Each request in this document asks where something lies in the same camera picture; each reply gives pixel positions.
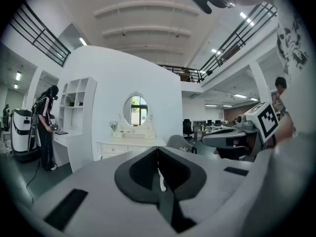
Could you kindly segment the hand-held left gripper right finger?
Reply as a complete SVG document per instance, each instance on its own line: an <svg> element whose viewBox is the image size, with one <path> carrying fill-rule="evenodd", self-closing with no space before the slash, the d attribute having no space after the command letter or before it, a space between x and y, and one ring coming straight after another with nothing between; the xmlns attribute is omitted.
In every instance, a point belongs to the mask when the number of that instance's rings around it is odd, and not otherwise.
<svg viewBox="0 0 316 237"><path fill-rule="evenodd" d="M177 199L195 198L206 183L201 166L171 149L158 148L158 168Z"/></svg>

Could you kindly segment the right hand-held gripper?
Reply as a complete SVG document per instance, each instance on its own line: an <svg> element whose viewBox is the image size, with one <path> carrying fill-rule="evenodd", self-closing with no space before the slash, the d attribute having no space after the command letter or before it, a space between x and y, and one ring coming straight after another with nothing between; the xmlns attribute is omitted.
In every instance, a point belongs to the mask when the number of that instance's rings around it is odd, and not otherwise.
<svg viewBox="0 0 316 237"><path fill-rule="evenodd" d="M217 150L221 158L254 160L267 147L278 128L278 118L270 102L262 102L238 116L234 127L202 136L202 143Z"/></svg>

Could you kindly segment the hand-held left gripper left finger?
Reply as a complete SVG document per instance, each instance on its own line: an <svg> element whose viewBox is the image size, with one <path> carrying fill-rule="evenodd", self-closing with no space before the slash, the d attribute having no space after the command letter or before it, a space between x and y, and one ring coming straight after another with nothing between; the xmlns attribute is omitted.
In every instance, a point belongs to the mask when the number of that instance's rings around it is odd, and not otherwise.
<svg viewBox="0 0 316 237"><path fill-rule="evenodd" d="M137 203L158 204L157 147L151 147L141 154L125 161L115 171L117 188L130 200Z"/></svg>

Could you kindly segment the person's right forearm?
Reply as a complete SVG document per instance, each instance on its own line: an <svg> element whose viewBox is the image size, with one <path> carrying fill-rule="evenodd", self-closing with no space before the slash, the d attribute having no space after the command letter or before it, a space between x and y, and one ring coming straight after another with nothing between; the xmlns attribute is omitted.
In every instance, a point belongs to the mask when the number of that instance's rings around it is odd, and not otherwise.
<svg viewBox="0 0 316 237"><path fill-rule="evenodd" d="M293 121L289 113L286 113L280 120L277 130L272 136L272 147L275 147L276 144L281 142L282 140L290 138L293 134L293 129Z"/></svg>

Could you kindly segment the row of office desks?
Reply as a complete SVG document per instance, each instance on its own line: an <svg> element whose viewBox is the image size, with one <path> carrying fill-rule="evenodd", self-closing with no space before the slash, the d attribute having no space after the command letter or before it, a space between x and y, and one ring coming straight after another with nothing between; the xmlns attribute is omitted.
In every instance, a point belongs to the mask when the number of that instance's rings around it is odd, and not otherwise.
<svg viewBox="0 0 316 237"><path fill-rule="evenodd" d="M209 121L194 121L193 122L193 132L194 132L194 140L200 141L202 136L215 131L215 130L221 130L228 127L235 127L236 122L228 122L228 121L220 121L216 120L215 122Z"/></svg>

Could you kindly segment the grey upholstered chair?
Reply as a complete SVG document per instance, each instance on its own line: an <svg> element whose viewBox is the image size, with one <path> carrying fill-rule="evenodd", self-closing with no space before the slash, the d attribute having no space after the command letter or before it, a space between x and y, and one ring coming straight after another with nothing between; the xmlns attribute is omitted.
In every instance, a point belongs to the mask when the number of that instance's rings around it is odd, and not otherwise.
<svg viewBox="0 0 316 237"><path fill-rule="evenodd" d="M167 144L167 147L178 149L184 152L190 152L192 154L197 154L197 149L194 145L190 144L181 135L172 135Z"/></svg>

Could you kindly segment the black office chair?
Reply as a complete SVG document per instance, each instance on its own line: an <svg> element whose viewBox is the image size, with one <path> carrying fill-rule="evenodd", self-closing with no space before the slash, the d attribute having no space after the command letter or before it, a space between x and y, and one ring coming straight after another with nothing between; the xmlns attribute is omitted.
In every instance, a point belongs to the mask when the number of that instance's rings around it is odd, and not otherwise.
<svg viewBox="0 0 316 237"><path fill-rule="evenodd" d="M183 120L183 136L185 140L191 141L193 139L192 135L194 132L192 131L192 123L189 119Z"/></svg>

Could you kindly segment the white black-printed shirt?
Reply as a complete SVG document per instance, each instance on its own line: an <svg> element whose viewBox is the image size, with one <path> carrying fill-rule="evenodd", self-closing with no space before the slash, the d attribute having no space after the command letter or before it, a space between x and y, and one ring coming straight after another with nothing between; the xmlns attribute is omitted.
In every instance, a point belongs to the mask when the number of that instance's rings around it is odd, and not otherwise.
<svg viewBox="0 0 316 237"><path fill-rule="evenodd" d="M266 0L277 10L277 51L289 76L281 100L294 129L272 147L260 192L242 237L314 235L316 223L316 46L290 0Z"/></svg>

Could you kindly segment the white shelf desk unit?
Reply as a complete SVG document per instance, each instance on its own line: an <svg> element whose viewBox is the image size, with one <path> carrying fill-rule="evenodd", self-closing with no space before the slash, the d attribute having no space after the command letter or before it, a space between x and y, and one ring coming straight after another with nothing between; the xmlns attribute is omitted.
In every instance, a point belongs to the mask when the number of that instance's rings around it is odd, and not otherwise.
<svg viewBox="0 0 316 237"><path fill-rule="evenodd" d="M91 77L69 81L63 85L56 103L59 131L53 133L54 159L57 166L70 164L72 172L93 162L91 121L97 81Z"/></svg>

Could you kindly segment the black balcony railing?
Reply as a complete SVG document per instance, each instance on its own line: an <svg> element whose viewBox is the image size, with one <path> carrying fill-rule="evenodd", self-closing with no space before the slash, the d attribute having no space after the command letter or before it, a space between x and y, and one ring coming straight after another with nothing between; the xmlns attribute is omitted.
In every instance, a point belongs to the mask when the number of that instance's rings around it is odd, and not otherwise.
<svg viewBox="0 0 316 237"><path fill-rule="evenodd" d="M240 16L242 17L241 23L218 50L212 49L212 55L201 67L197 69L170 65L161 65L161 67L179 76L188 76L187 81L201 83L215 69L241 50L254 35L277 16L277 12L272 5L263 3L256 5L248 14L241 12Z"/></svg>
<svg viewBox="0 0 316 237"><path fill-rule="evenodd" d="M63 67L71 51L40 20L24 1L13 14L9 25L27 42Z"/></svg>

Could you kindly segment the white service robot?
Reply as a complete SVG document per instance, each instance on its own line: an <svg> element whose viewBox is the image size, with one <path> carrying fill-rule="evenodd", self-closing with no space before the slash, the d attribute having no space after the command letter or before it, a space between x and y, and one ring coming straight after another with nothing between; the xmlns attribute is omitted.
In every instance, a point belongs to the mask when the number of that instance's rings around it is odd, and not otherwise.
<svg viewBox="0 0 316 237"><path fill-rule="evenodd" d="M29 162L40 158L40 151L31 124L32 112L14 109L11 118L11 149L19 162Z"/></svg>

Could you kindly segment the oval mirror white frame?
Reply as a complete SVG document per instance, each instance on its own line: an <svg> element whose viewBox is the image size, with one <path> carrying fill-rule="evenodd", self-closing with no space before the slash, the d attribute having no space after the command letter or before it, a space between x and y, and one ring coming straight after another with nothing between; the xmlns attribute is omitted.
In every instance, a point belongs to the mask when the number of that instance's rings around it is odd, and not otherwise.
<svg viewBox="0 0 316 237"><path fill-rule="evenodd" d="M150 105L138 91L127 97L117 122L117 129L112 132L114 138L156 138Z"/></svg>

